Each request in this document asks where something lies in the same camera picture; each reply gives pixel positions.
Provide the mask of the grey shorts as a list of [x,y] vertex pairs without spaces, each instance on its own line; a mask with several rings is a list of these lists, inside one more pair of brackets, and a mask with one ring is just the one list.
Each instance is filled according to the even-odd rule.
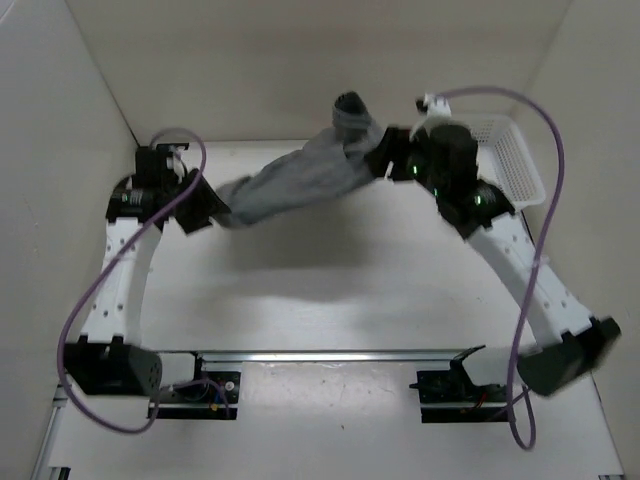
[[346,196],[374,182],[364,156],[384,130],[354,91],[337,97],[332,125],[302,148],[281,156],[259,172],[233,183],[233,224],[240,229],[279,214]]

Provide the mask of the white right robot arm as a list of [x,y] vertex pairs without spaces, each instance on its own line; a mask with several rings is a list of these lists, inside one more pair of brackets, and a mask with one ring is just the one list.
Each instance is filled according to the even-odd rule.
[[514,204],[480,176],[477,156],[470,130],[445,121],[416,133],[389,127],[365,161],[378,178],[414,181],[429,191],[441,218],[491,266],[535,339],[514,357],[515,378],[550,397],[597,369],[621,329],[611,317],[595,317],[536,258]]

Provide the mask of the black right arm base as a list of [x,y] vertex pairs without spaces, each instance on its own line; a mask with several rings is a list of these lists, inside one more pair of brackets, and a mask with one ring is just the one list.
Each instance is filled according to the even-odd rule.
[[469,348],[449,361],[441,370],[420,370],[409,385],[418,392],[423,424],[507,423],[506,386],[476,385],[463,367],[463,361],[484,348]]

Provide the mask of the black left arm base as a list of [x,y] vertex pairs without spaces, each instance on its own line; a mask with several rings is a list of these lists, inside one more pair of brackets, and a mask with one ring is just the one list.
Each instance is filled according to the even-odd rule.
[[242,367],[203,352],[161,354],[163,377],[158,402],[147,417],[158,420],[233,421],[239,412]]

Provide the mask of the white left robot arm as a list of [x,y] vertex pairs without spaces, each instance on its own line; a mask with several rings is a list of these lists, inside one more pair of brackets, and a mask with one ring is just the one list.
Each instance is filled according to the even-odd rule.
[[187,235],[229,211],[198,169],[165,188],[113,190],[106,214],[103,272],[88,294],[91,307],[79,338],[67,340],[63,370],[83,393],[151,397],[160,389],[162,361],[142,345],[141,310],[151,261],[164,225],[174,219]]

